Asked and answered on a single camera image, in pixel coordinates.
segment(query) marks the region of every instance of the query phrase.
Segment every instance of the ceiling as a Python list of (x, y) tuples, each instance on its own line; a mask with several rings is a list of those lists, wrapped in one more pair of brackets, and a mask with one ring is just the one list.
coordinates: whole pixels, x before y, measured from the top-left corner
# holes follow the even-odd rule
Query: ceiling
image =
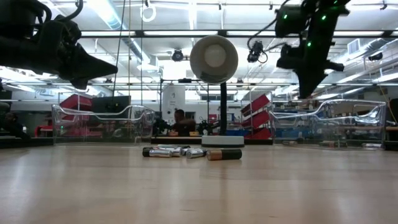
[[(75, 1), (71, 0), (40, 0), (48, 5), (53, 12), (53, 18), (57, 14), (68, 15), (72, 13), (75, 7)], [(104, 15), (109, 14), (110, 8), (106, 6), (108, 0), (85, 0), (85, 5), (74, 21), (78, 23), (81, 30), (110, 30), (109, 25), (104, 21)], [(254, 30), (262, 29), (270, 21), (275, 18), (274, 9), (278, 8), (282, 3), (280, 0), (273, 0), (272, 10), (270, 10), (269, 1), (253, 1), (253, 0), (158, 0), (149, 1), (150, 9), (146, 9), (145, 1), (141, 0), (113, 0), (114, 11), (122, 20), (126, 28), (131, 30)], [(351, 14), (346, 17), (339, 18), (337, 30), (391, 30), (398, 27), (398, 18), (396, 17), (396, 9), (398, 9), (398, 0), (385, 1), (388, 7), (380, 10), (383, 1), (368, 0), (357, 1), (351, 0), (349, 8)], [(300, 4), (300, 1), (291, 0), (289, 4)], [(141, 9), (144, 8), (143, 15), (145, 18), (152, 16), (152, 8), (155, 8), (153, 20), (144, 22), (141, 19)], [(181, 49), (185, 55), (189, 55), (193, 44), (198, 39), (190, 37), (185, 38), (143, 38), (134, 39), (138, 46), (151, 57), (159, 59), (158, 66), (173, 64), (178, 67), (187, 69), (186, 77), (194, 78), (189, 67), (189, 62), (173, 62), (170, 59), (170, 53), (175, 49)], [(275, 67), (279, 58), (279, 51), (269, 53), (267, 63), (247, 63), (247, 38), (230, 38), (236, 47), (239, 55), (238, 69), (231, 79), (235, 82), (238, 78), (244, 79), (244, 82), (278, 82), (291, 83), (296, 82), (297, 78), (294, 73), (289, 70), (283, 70)], [(298, 44), (298, 40), (286, 39), (279, 40), (273, 38), (259, 38), (265, 47), (288, 42), (290, 44)], [(343, 52), (347, 51), (347, 44), (354, 39), (335, 39), (336, 44), (331, 47), (329, 57), (331, 59), (338, 58)], [(138, 69), (139, 60), (135, 58), (124, 42), (119, 39), (99, 38), (99, 39), (81, 39), (80, 44), (86, 51), (95, 57), (116, 63), (118, 58), (119, 72), (116, 75), (116, 82), (139, 82), (142, 77), (144, 82), (159, 82), (160, 73), (154, 71), (141, 71)], [(352, 75), (356, 72), (364, 70), (362, 60), (350, 63), (345, 73), (336, 75), (337, 80), (342, 77)], [(104, 78), (94, 80), (94, 82), (103, 82)], [(144, 90), (156, 90), (157, 85), (149, 85)], [(259, 87), (259, 89), (269, 90), (270, 87)], [(127, 86), (117, 86), (116, 90), (127, 90)], [(141, 86), (130, 86), (130, 90), (140, 90)]]

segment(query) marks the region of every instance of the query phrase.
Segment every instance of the person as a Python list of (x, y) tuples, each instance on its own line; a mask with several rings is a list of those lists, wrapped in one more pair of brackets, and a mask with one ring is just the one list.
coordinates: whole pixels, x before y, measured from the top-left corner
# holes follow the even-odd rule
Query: person
[(6, 113), (4, 121), (0, 123), (0, 128), (10, 132), (11, 135), (17, 138), (30, 139), (30, 136), (24, 133), (23, 125), (18, 123), (18, 117), (14, 113)]
[(178, 132), (178, 136), (189, 136), (189, 132), (196, 131), (196, 121), (187, 119), (184, 110), (176, 110), (174, 113), (175, 124), (172, 129)]

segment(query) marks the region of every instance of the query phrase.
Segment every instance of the security camera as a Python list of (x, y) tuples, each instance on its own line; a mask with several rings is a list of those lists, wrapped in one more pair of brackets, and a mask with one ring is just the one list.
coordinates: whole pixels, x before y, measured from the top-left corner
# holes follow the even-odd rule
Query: security camera
[(172, 60), (174, 62), (181, 62), (184, 59), (184, 54), (180, 49), (175, 49), (172, 55)]

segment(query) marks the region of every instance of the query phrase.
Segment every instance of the wooden floor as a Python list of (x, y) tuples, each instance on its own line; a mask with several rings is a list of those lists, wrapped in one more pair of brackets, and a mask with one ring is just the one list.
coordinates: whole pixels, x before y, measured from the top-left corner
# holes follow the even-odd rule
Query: wooden floor
[(210, 162), (127, 146), (3, 150), (0, 223), (398, 223), (398, 153), (251, 146)]

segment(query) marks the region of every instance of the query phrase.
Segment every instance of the transparent container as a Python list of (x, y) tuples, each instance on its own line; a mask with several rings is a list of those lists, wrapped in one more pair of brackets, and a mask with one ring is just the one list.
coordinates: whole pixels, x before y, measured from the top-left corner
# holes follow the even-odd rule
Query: transparent container
[(119, 113), (94, 113), (52, 106), (54, 143), (150, 142), (155, 111), (130, 105)]
[(275, 141), (339, 149), (380, 144), (386, 110), (380, 101), (327, 100), (311, 113), (272, 113)]

